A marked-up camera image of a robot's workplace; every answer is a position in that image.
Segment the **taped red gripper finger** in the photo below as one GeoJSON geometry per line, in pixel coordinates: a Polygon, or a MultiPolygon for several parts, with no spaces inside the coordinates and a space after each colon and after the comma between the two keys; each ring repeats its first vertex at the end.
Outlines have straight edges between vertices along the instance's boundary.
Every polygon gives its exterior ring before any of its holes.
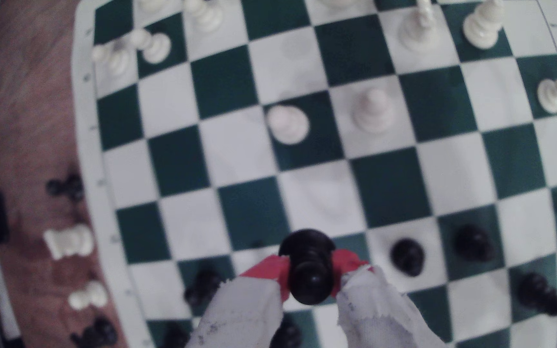
{"type": "Polygon", "coordinates": [[[349,347],[445,347],[383,269],[347,249],[332,253],[332,295],[349,347]]]}
{"type": "Polygon", "coordinates": [[[290,296],[290,259],[271,255],[222,283],[186,347],[269,347],[290,296]]]}

